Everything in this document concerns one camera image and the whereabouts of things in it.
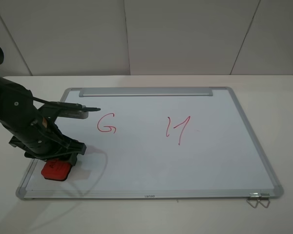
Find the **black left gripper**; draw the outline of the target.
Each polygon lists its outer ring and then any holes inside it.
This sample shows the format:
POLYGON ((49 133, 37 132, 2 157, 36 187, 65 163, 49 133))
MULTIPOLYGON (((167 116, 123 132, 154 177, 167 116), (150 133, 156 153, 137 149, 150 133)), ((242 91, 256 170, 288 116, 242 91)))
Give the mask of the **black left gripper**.
POLYGON ((25 157, 42 161, 59 159, 76 165, 78 154, 85 154, 85 144, 65 136, 55 122, 41 116, 9 115, 9 144, 25 151, 25 157))

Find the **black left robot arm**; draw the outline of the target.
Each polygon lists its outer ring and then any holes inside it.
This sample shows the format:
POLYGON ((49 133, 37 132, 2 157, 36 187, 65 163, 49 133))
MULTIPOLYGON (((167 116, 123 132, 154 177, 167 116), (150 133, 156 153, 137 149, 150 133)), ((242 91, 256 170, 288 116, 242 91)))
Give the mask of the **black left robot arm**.
POLYGON ((85 154, 86 145, 65 136, 55 124, 70 107, 47 102, 36 108, 30 90, 0 77, 0 123, 13 135, 10 145, 22 149, 26 158, 58 159, 75 165, 77 155, 85 154))

